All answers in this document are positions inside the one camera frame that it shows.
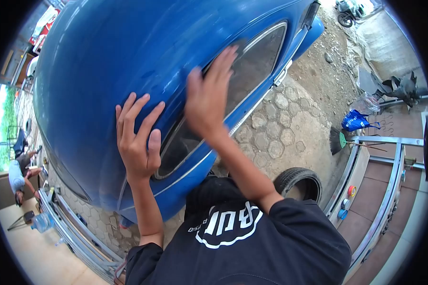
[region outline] blue car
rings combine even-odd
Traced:
[[[183,117],[186,77],[238,43],[225,124],[233,134],[323,32],[313,0],[70,1],[41,50],[34,110],[49,160],[81,200],[136,223],[116,145],[115,105],[130,92],[160,101],[161,167],[151,188],[164,220],[206,177],[216,153]]]

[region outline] motorcycle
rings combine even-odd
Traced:
[[[336,0],[335,8],[339,11],[338,22],[341,26],[350,28],[355,20],[365,16],[363,4],[357,4],[355,0]]]

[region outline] plastic bag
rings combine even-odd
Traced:
[[[379,101],[368,92],[363,92],[349,107],[350,111],[357,110],[361,114],[371,115],[373,112],[379,112]]]
[[[347,115],[342,120],[342,128],[348,132],[353,132],[356,129],[360,128],[378,128],[381,129],[381,125],[378,122],[373,122],[372,124],[378,124],[379,127],[373,126],[366,120],[366,114],[360,114],[357,110],[352,110],[347,113]]]

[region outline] blue plastic bag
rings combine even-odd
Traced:
[[[366,120],[366,117],[368,115],[360,114],[357,110],[352,110],[347,113],[347,115],[342,120],[342,128],[345,129],[348,132],[352,132],[356,129],[360,128],[377,128],[381,129],[381,125],[378,122],[373,122],[373,124],[378,124],[379,127],[373,126],[372,124],[368,123],[368,120]]]

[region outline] person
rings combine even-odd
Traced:
[[[141,234],[127,254],[126,284],[341,284],[351,251],[313,200],[284,199],[223,125],[231,65],[227,47],[203,79],[187,79],[189,127],[220,155],[232,178],[208,175],[186,198],[183,224],[163,250],[163,221],[149,185],[159,168],[160,102],[134,133],[150,95],[116,106],[117,145]]]
[[[47,171],[44,166],[36,169],[28,169],[27,166],[30,164],[30,159],[38,154],[42,149],[42,146],[38,146],[36,151],[29,151],[26,154],[18,156],[15,160],[10,162],[8,169],[8,179],[10,181],[11,190],[15,195],[16,205],[22,206],[24,200],[24,186],[30,188],[30,191],[35,195],[36,198],[40,199],[40,194],[35,191],[29,178],[39,174],[41,171],[47,175]]]

